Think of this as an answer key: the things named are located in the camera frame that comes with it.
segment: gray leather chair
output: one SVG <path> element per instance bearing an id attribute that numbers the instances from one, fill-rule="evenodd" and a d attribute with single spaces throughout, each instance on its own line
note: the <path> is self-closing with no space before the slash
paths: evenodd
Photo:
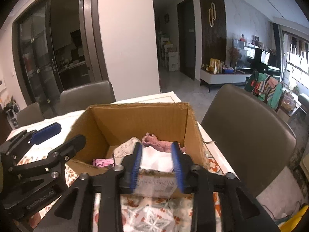
<path id="1" fill-rule="evenodd" d="M 18 126 L 25 126 L 44 120 L 39 103 L 35 102 L 17 113 Z"/>
<path id="2" fill-rule="evenodd" d="M 61 113 L 66 114 L 85 110 L 93 104 L 110 104 L 115 102 L 112 84 L 100 81 L 65 90 L 60 95 Z"/>
<path id="3" fill-rule="evenodd" d="M 201 126 L 254 197 L 288 164 L 296 145 L 274 110 L 231 84 L 218 91 Z"/>

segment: window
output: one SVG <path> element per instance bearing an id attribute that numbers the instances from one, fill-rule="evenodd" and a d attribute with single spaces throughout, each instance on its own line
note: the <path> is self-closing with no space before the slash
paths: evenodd
<path id="1" fill-rule="evenodd" d="M 286 69 L 290 77 L 309 89 L 308 42 L 304 39 L 284 34 Z"/>

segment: black cord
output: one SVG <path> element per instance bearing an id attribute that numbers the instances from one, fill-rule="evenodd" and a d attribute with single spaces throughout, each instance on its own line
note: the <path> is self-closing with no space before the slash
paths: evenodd
<path id="1" fill-rule="evenodd" d="M 286 217 L 288 217 L 289 219 L 292 217 L 292 215 L 293 215 L 294 212 L 296 211 L 297 204 L 299 204 L 299 208 L 302 206 L 302 203 L 301 203 L 300 201 L 297 201 L 297 202 L 296 202 L 296 207 L 295 207 L 294 211 L 293 211 L 290 215 L 287 215 Z M 277 219 L 277 218 L 274 216 L 274 214 L 270 211 L 270 209 L 269 209 L 266 205 L 264 205 L 264 204 L 261 204 L 261 205 L 262 205 L 263 207 L 265 207 L 265 208 L 268 210 L 268 212 L 271 213 L 271 215 L 272 215 L 272 217 L 273 217 L 273 219 L 274 219 L 275 221 L 281 220 L 281 219 L 282 219 L 282 218 Z"/>

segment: potted plant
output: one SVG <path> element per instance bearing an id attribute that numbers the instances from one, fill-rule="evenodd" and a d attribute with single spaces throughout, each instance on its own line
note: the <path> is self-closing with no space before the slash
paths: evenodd
<path id="1" fill-rule="evenodd" d="M 234 71 L 235 71 L 236 62 L 237 62 L 237 59 L 239 58 L 239 55 L 240 55 L 239 49 L 237 49 L 235 47 L 231 47 L 229 49 L 229 55 L 230 55 L 230 58 L 231 58 L 231 67 L 233 67 Z"/>

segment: box label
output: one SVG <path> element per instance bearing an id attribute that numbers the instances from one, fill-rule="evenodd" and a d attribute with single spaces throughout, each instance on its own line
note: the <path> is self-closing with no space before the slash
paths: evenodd
<path id="1" fill-rule="evenodd" d="M 177 188 L 174 177 L 138 175 L 134 194 L 145 197 L 169 198 Z"/>

